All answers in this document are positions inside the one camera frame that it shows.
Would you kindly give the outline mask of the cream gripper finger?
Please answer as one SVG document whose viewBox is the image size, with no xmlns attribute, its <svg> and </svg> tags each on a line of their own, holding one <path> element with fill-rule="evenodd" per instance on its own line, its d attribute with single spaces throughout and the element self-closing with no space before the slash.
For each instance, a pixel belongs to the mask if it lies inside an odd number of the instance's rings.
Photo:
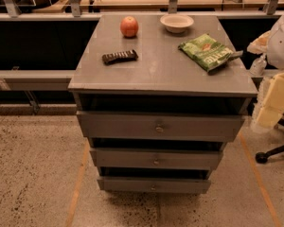
<svg viewBox="0 0 284 227">
<path fill-rule="evenodd" d="M 284 72 L 264 78 L 252 113 L 253 131 L 269 131 L 284 114 Z"/>
</svg>

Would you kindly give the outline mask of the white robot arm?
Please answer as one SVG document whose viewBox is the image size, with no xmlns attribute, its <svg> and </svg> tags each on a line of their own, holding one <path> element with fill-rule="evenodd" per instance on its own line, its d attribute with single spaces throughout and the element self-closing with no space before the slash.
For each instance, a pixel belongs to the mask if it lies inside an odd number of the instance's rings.
<svg viewBox="0 0 284 227">
<path fill-rule="evenodd" d="M 269 31 L 251 42 L 247 51 L 264 53 L 267 62 L 281 70 L 272 78 L 264 79 L 259 86 L 251 127 L 262 133 L 271 130 L 284 114 L 284 14 Z"/>
</svg>

